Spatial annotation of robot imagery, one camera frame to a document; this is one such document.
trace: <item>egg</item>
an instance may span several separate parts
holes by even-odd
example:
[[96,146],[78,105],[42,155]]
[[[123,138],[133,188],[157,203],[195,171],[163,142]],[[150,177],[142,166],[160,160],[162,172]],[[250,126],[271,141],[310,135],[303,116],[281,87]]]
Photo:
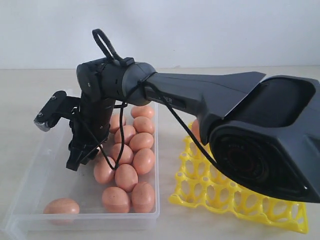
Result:
[[[112,158],[115,161],[117,161],[117,159],[118,159],[120,150],[121,150],[121,143],[116,143],[111,148],[110,155],[112,156]],[[122,155],[121,155],[121,158],[119,160],[119,165],[121,165],[121,164],[131,164],[133,159],[134,159],[133,151],[131,150],[131,148],[128,145],[124,145],[123,146]]]
[[150,149],[155,143],[154,136],[147,132],[140,132],[133,136],[130,140],[129,147],[133,152],[138,152],[140,149]]
[[[65,197],[49,202],[43,210],[43,214],[78,214],[79,212],[79,204]],[[73,219],[53,219],[50,222],[54,225],[64,225],[72,223]]]
[[133,127],[138,133],[154,134],[155,124],[146,116],[137,116],[133,120]]
[[102,204],[110,213],[126,214],[130,211],[131,201],[120,187],[111,186],[102,193]]
[[199,121],[198,119],[194,120],[191,125],[191,132],[195,136],[195,138],[201,143],[200,139],[200,129],[199,129]]
[[[124,143],[128,145],[132,137],[136,134],[136,129],[132,125],[125,125],[123,126],[123,135],[124,135]],[[114,142],[116,144],[121,143],[121,131],[118,129],[114,134]]]
[[139,182],[135,185],[131,202],[136,213],[150,213],[156,202],[154,188],[147,182]]
[[[115,134],[120,128],[120,114],[114,114],[110,118],[110,133]],[[126,117],[122,116],[122,125],[125,126],[127,123]]]
[[134,156],[132,165],[138,175],[147,174],[155,165],[155,154],[150,148],[140,149]]
[[[102,157],[103,159],[98,160],[95,164],[93,168],[93,175],[99,184],[108,184],[114,179],[115,171],[111,169],[103,155]],[[113,167],[116,165],[112,157],[108,156],[108,160]]]
[[149,105],[145,105],[145,106],[134,106],[131,109],[131,116],[135,119],[136,117],[139,116],[144,116],[147,117],[149,119],[152,119],[155,115],[155,110],[149,106]]
[[138,183],[138,174],[133,166],[125,163],[117,168],[114,179],[117,187],[130,193]]

